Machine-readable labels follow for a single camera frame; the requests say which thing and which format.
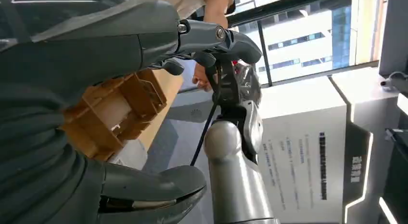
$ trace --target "gray robot arm part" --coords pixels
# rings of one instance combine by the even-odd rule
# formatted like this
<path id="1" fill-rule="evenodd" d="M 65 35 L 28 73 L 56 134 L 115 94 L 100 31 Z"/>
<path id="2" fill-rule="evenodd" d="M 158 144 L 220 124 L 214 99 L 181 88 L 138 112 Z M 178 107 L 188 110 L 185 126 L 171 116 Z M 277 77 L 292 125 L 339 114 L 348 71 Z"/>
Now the gray robot arm part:
<path id="1" fill-rule="evenodd" d="M 95 161 L 58 129 L 61 110 L 106 79 L 149 66 L 179 73 L 166 62 L 172 57 L 208 67 L 215 59 L 261 57 L 245 35 L 180 21 L 168 3 L 126 6 L 68 20 L 58 32 L 0 50 L 0 223 L 175 224 L 204 194 L 204 177 L 194 167 L 150 175 Z"/>

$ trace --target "person's hand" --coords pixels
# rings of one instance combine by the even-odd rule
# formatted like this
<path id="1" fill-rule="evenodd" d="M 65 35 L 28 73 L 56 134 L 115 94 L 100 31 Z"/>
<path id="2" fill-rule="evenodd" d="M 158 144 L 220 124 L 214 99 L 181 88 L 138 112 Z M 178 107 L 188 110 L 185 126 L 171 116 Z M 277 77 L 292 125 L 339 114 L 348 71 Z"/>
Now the person's hand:
<path id="1" fill-rule="evenodd" d="M 206 92 L 211 90 L 211 84 L 205 75 L 205 68 L 199 64 L 195 66 L 192 83 L 197 84 L 198 88 L 204 89 Z"/>

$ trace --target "gray wall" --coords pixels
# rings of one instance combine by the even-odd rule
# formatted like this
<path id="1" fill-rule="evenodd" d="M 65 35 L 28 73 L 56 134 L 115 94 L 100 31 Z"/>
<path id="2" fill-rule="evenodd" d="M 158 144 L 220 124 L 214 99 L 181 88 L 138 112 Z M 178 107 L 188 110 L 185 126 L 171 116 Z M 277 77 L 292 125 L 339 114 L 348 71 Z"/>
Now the gray wall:
<path id="1" fill-rule="evenodd" d="M 388 0 L 380 74 L 404 71 L 408 56 L 408 0 Z"/>

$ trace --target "person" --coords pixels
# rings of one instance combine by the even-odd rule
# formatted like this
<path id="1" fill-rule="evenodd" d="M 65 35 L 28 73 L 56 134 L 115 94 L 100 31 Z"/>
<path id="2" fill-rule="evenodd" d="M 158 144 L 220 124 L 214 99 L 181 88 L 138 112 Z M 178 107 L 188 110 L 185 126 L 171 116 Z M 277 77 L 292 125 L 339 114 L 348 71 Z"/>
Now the person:
<path id="1" fill-rule="evenodd" d="M 234 0 L 166 0 L 172 3 L 181 18 L 187 18 L 194 11 L 205 5 L 204 22 L 220 24 L 228 28 L 228 20 L 225 12 L 231 6 Z M 192 83 L 205 91 L 211 90 L 211 85 L 205 75 L 205 68 L 199 64 L 194 69 Z"/>

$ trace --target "window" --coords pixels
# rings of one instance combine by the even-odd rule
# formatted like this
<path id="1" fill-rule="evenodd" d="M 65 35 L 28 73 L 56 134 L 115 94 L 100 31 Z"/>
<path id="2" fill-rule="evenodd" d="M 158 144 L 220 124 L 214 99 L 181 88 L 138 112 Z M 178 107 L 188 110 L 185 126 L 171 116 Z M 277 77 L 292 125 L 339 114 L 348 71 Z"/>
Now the window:
<path id="1" fill-rule="evenodd" d="M 288 18 L 289 19 L 296 19 L 296 18 L 303 17 L 303 14 L 300 13 L 299 10 L 305 10 L 305 9 L 304 8 L 299 8 L 299 9 L 296 9 L 296 10 L 288 11 L 287 12 Z"/>
<path id="2" fill-rule="evenodd" d="M 278 18 L 279 18 L 279 21 L 283 21 L 283 20 L 288 19 L 288 15 L 286 13 L 280 13 L 278 14 Z"/>
<path id="3" fill-rule="evenodd" d="M 310 12 L 315 12 L 320 10 L 320 2 L 316 1 L 312 4 L 310 4 Z"/>
<path id="4" fill-rule="evenodd" d="M 270 50 L 270 51 L 272 51 L 274 49 L 278 49 L 278 48 L 279 48 L 279 46 L 278 46 L 277 43 L 274 43 L 272 45 L 268 45 L 268 50 Z"/>
<path id="5" fill-rule="evenodd" d="M 241 33 L 249 33 L 251 31 L 258 30 L 258 24 L 256 22 L 247 23 L 241 26 L 238 26 L 238 30 Z"/>
<path id="6" fill-rule="evenodd" d="M 331 56 L 320 58 L 320 59 L 312 59 L 310 61 L 303 62 L 302 67 L 326 63 L 326 62 L 330 62 L 331 60 L 332 60 Z"/>
<path id="7" fill-rule="evenodd" d="M 311 34 L 307 36 L 298 37 L 292 40 L 286 40 L 284 42 L 274 43 L 274 44 L 268 45 L 268 49 L 271 51 L 271 50 L 275 50 L 278 48 L 287 47 L 287 46 L 295 45 L 295 44 L 302 43 L 302 42 L 307 42 L 310 40 L 320 39 L 323 37 L 324 35 L 321 32 L 319 32 L 319 33 L 315 33 L 315 34 Z"/>
<path id="8" fill-rule="evenodd" d="M 274 16 L 269 16 L 267 18 L 264 18 L 261 20 L 262 26 L 263 27 L 270 27 L 275 23 L 275 17 Z"/>
<path id="9" fill-rule="evenodd" d="M 299 62 L 300 62 L 299 59 L 293 59 L 293 60 L 288 60 L 288 61 L 285 61 L 285 62 L 280 62 L 280 63 L 277 63 L 277 64 L 272 64 L 269 67 L 271 69 L 276 69 L 276 68 L 281 68 L 281 67 L 286 67 L 286 66 L 298 64 Z"/>
<path id="10" fill-rule="evenodd" d="M 287 47 L 287 46 L 290 46 L 290 45 L 291 45 L 291 41 L 290 41 L 290 40 L 287 40 L 287 41 L 283 42 L 283 46 L 284 46 L 284 47 Z"/>

